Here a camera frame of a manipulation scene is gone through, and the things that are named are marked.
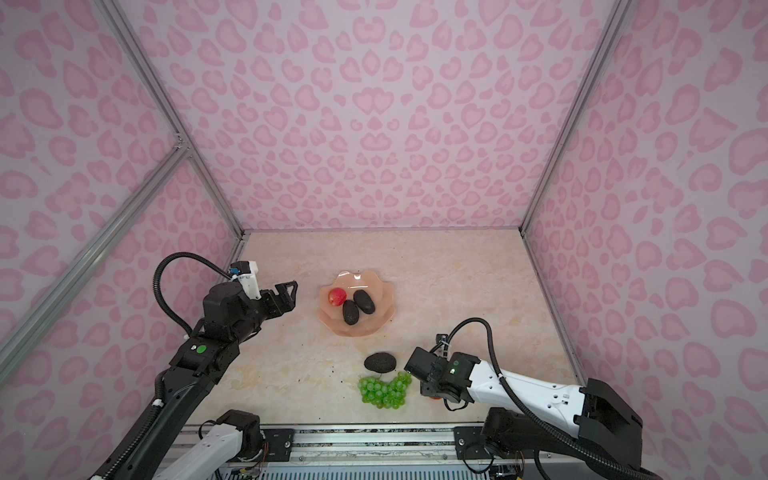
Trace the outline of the dark avocado table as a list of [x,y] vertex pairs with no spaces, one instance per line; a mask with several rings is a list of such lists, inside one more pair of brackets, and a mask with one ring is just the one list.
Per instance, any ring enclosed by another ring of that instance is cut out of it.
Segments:
[[342,318],[349,326],[354,326],[359,322],[360,311],[357,304],[352,300],[345,300],[342,305]]
[[388,352],[376,352],[364,360],[366,370],[377,374],[386,374],[396,369],[397,360]]

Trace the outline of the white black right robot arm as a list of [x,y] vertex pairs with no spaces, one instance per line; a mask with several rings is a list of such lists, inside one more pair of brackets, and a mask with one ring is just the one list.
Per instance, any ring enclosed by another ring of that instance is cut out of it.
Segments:
[[585,462],[607,479],[646,479],[642,420],[607,383],[561,385],[498,370],[461,352],[450,358],[421,347],[405,369],[426,397],[490,405],[476,447],[489,455],[550,452]]

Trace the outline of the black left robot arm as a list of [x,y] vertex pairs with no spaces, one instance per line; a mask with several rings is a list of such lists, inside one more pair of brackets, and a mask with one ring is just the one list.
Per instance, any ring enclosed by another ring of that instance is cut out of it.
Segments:
[[213,286],[203,299],[201,330],[177,350],[154,381],[154,398],[124,439],[96,469],[94,479],[150,479],[198,405],[262,324],[296,306],[298,283],[281,283],[248,297],[237,281]]

